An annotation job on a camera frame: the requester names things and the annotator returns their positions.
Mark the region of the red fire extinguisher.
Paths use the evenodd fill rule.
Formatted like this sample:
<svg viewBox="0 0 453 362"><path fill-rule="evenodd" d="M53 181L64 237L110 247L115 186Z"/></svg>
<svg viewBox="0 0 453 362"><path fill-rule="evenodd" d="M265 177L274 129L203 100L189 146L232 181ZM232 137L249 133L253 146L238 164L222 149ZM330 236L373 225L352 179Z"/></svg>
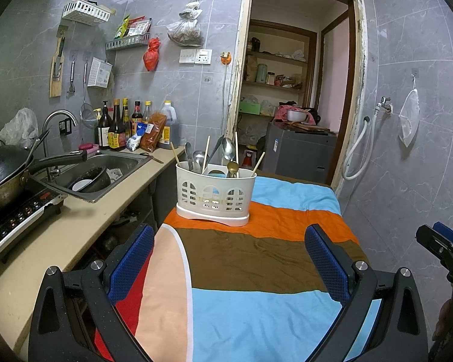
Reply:
<svg viewBox="0 0 453 362"><path fill-rule="evenodd" d="M244 151L244 157L242 160L242 165L241 167L243 168L248 168L248 169L253 169L254 168L254 161L256 157L256 152L247 148Z"/></svg>

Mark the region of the green box on shelf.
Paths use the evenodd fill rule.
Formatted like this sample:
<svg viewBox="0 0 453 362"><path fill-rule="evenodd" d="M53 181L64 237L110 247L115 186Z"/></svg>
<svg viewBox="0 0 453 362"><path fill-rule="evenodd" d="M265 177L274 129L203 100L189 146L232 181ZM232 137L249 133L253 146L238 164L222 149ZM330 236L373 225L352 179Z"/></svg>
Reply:
<svg viewBox="0 0 453 362"><path fill-rule="evenodd" d="M261 105L259 103L241 101L239 103L239 112L242 114L253 114L259 115L261 111Z"/></svg>

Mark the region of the white wall basket upper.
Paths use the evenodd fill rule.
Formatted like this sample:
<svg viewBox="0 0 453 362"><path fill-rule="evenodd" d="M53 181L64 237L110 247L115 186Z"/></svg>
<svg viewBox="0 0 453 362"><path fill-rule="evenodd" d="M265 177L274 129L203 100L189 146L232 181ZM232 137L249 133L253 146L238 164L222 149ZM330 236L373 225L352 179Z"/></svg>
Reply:
<svg viewBox="0 0 453 362"><path fill-rule="evenodd" d="M68 2L62 12L62 18L68 21L94 26L108 22L111 12L84 0Z"/></svg>

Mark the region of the cream chopstick in holder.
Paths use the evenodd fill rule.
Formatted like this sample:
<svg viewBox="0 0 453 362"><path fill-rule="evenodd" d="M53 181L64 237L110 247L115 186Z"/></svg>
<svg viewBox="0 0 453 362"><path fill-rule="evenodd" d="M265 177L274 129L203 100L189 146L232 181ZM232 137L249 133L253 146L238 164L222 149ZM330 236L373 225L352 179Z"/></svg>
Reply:
<svg viewBox="0 0 453 362"><path fill-rule="evenodd" d="M237 131L235 131L235 133L234 133L234 139L235 139L235 152L236 152L235 161L236 161L236 165L237 165L236 178L239 178L239 143L238 143L238 132Z"/></svg>

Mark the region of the orange spice packet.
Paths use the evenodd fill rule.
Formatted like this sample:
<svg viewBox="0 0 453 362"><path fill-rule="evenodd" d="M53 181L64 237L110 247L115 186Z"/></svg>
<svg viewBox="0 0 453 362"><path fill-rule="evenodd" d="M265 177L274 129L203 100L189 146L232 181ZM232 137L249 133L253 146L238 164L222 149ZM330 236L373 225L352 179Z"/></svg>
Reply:
<svg viewBox="0 0 453 362"><path fill-rule="evenodd" d="M162 130L167 121L167 116L160 112L151 115L145 133L140 139L140 148L147 152L153 152L158 145Z"/></svg>

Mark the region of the wooden cutting board hanging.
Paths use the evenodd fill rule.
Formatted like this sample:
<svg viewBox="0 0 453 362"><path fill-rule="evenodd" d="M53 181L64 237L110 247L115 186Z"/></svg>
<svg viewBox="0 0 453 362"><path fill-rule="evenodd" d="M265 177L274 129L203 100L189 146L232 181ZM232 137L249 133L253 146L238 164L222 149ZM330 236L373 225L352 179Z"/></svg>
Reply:
<svg viewBox="0 0 453 362"><path fill-rule="evenodd" d="M63 78L63 48L66 40L66 33L68 27L60 24L57 31L57 42L55 54L53 55L50 68L50 86L49 98L59 97L62 92L62 78Z"/></svg>

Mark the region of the white wall socket plate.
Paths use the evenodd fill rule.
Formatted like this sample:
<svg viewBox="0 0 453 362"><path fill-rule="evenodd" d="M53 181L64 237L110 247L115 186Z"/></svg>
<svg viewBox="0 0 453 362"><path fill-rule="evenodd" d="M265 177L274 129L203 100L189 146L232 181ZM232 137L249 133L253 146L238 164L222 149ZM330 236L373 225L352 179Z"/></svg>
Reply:
<svg viewBox="0 0 453 362"><path fill-rule="evenodd" d="M179 55L180 65L210 65L212 60L212 49L183 48Z"/></svg>

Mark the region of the silver spoon in holder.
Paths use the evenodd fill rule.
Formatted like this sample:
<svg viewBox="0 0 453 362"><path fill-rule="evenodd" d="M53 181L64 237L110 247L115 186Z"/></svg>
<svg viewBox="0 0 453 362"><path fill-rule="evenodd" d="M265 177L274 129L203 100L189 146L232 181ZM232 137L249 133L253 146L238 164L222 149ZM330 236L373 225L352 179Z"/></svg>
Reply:
<svg viewBox="0 0 453 362"><path fill-rule="evenodd" d="M225 160L227 164L236 159L236 147L230 138L223 136L221 147L223 153L222 158Z"/></svg>

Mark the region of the wooden shelf unit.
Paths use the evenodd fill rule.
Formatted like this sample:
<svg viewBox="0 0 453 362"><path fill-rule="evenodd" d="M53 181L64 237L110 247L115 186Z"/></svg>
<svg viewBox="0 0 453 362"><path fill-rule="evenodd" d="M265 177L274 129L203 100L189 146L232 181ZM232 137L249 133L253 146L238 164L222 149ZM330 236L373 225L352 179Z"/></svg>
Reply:
<svg viewBox="0 0 453 362"><path fill-rule="evenodd" d="M281 105L308 107L313 95L317 33L252 19L239 102L259 103L258 116L272 118Z"/></svg>

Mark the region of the white plastic bag by stove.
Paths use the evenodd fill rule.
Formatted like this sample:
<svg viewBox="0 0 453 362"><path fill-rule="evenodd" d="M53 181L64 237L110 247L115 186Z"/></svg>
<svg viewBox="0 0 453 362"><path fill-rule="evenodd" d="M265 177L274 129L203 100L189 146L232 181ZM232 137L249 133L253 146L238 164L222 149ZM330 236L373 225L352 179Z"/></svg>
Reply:
<svg viewBox="0 0 453 362"><path fill-rule="evenodd" d="M6 145L30 148L39 136L37 116L29 108L20 109L0 131L0 140Z"/></svg>

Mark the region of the orange wall hook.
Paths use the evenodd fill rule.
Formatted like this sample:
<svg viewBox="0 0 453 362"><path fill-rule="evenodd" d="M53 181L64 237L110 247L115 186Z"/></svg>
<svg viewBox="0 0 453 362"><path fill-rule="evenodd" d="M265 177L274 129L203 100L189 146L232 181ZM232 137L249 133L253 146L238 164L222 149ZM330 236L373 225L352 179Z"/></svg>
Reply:
<svg viewBox="0 0 453 362"><path fill-rule="evenodd" d="M231 53L230 52L222 52L220 56L221 62L224 65L229 65L231 63Z"/></svg>

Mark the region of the gold spoon in holder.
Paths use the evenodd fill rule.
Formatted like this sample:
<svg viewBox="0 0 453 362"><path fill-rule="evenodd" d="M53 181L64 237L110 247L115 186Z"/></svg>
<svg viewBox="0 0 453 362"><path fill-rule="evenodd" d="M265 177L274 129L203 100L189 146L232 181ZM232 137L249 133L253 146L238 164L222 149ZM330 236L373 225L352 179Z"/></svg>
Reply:
<svg viewBox="0 0 453 362"><path fill-rule="evenodd" d="M227 177L228 178L237 178L239 172L239 164L233 160L229 161L227 164Z"/></svg>

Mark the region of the black bowl in sink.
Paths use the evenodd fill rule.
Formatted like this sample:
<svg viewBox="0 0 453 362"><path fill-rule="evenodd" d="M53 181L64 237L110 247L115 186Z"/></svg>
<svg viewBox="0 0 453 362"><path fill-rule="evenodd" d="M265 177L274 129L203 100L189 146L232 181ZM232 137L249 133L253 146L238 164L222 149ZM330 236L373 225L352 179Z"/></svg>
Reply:
<svg viewBox="0 0 453 362"><path fill-rule="evenodd" d="M110 184L106 167L94 167L72 182L69 188L74 192L93 193L105 189Z"/></svg>

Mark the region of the induction cooktop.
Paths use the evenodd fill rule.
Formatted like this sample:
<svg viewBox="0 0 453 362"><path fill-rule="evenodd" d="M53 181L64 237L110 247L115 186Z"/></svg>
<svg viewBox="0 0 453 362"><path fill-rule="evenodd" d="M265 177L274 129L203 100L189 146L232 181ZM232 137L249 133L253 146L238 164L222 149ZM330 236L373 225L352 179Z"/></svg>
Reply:
<svg viewBox="0 0 453 362"><path fill-rule="evenodd" d="M60 214L68 195L30 180L6 206L0 208L0 262L27 233L48 217Z"/></svg>

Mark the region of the clear bag of dried goods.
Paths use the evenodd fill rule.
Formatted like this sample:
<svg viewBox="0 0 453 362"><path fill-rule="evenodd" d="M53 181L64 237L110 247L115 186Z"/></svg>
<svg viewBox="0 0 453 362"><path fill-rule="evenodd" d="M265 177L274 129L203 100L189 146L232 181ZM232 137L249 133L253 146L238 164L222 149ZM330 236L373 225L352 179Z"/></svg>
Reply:
<svg viewBox="0 0 453 362"><path fill-rule="evenodd" d="M168 38L180 47L201 47L204 36L198 19L202 13L200 0L190 0L178 14L179 21L167 25Z"/></svg>

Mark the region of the steel kitchen sink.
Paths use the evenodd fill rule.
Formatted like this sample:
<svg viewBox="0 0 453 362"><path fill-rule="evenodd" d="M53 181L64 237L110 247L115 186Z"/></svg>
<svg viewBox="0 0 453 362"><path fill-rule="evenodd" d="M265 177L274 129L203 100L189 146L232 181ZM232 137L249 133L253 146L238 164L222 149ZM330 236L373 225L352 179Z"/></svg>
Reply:
<svg viewBox="0 0 453 362"><path fill-rule="evenodd" d="M59 175L40 176L38 181L66 195L95 203L152 159L149 154L97 151L86 162L62 167Z"/></svg>

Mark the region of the striped colourful table cloth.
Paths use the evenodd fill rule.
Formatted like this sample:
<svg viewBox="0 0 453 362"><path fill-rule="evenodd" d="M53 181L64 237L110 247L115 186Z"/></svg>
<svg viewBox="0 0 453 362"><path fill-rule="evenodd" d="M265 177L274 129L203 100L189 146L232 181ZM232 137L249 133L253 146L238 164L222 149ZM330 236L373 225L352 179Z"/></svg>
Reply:
<svg viewBox="0 0 453 362"><path fill-rule="evenodd" d="M155 361L303 361L338 316L304 245L317 224L365 258L325 186L260 176L249 222L231 227L171 210L113 277L124 324Z"/></svg>

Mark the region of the dark soy sauce bottle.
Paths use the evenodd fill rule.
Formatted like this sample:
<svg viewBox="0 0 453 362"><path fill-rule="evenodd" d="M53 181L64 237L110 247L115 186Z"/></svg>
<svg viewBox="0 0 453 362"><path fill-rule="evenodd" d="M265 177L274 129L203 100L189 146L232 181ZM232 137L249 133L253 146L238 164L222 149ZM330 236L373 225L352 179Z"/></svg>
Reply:
<svg viewBox="0 0 453 362"><path fill-rule="evenodd" d="M108 102L106 100L103 101L103 108L98 120L98 144L100 149L105 150L108 149L108 129L111 127L112 120L108 113Z"/></svg>

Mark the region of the red plastic bag hanging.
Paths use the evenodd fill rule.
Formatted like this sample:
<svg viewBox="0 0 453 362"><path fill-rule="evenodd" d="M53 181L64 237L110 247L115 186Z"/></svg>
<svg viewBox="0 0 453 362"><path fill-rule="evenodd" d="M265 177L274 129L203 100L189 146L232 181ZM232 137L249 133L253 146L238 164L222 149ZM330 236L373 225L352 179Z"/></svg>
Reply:
<svg viewBox="0 0 453 362"><path fill-rule="evenodd" d="M148 49L143 55L143 63L147 71L154 71L159 63L160 40L152 38L148 43Z"/></svg>

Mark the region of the white mesh bag on wall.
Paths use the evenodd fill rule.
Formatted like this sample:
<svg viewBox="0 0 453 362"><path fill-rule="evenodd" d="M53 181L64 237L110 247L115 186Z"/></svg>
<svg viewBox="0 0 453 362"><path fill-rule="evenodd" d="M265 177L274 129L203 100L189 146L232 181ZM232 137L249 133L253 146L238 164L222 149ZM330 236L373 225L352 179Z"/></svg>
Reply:
<svg viewBox="0 0 453 362"><path fill-rule="evenodd" d="M399 112L400 133L399 139L408 148L417 133L420 121L420 102L416 87L416 76L413 77L413 87L407 94L401 111Z"/></svg>

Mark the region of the large oil bottle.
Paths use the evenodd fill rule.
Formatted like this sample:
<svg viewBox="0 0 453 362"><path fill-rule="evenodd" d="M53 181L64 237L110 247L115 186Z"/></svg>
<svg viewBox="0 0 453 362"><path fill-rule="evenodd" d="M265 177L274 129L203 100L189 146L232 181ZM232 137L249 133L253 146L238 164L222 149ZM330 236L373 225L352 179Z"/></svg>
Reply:
<svg viewBox="0 0 453 362"><path fill-rule="evenodd" d="M180 127L171 100L166 100L163 103L160 113L165 115L167 119L159 139L159 147L170 149L173 145L176 149L180 145Z"/></svg>

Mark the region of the black wok pan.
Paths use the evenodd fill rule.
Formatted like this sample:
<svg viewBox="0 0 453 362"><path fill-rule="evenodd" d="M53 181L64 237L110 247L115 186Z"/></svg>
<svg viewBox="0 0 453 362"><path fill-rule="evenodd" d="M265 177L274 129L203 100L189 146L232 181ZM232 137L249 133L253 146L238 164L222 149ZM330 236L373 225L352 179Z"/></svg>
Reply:
<svg viewBox="0 0 453 362"><path fill-rule="evenodd" d="M79 164L87 160L87 151L73 151L35 160L34 152L48 134L48 130L40 134L30 150L17 145L0 146L0 208L18 195L34 173L47 167Z"/></svg>

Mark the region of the white bowl on cabinet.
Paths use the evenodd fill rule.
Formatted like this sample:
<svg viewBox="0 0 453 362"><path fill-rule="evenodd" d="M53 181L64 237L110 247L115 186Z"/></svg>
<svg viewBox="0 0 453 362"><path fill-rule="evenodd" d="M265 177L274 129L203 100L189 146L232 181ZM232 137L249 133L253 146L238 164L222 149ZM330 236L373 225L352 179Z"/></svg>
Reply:
<svg viewBox="0 0 453 362"><path fill-rule="evenodd" d="M288 122L303 122L308 117L307 111L304 110L288 110L286 119Z"/></svg>

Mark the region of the white plastic utensil holder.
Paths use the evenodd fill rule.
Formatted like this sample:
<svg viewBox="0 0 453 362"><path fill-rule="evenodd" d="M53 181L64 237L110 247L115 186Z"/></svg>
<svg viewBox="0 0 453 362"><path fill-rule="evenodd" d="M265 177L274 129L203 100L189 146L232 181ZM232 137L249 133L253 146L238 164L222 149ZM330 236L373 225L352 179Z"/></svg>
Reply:
<svg viewBox="0 0 453 362"><path fill-rule="evenodd" d="M240 227L249 222L249 206L257 174L241 168L238 177L228 177L227 167L210 164L203 174L176 165L177 214L186 219L205 220Z"/></svg>

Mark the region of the grey wall shelf rack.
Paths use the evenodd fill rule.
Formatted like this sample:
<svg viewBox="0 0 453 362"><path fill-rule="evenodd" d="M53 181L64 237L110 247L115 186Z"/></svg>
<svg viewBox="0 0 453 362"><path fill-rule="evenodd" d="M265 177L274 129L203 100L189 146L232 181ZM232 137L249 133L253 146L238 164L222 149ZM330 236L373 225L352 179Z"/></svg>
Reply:
<svg viewBox="0 0 453 362"><path fill-rule="evenodd" d="M105 43L106 51L115 52L132 47L146 46L149 41L149 33L116 38Z"/></svg>

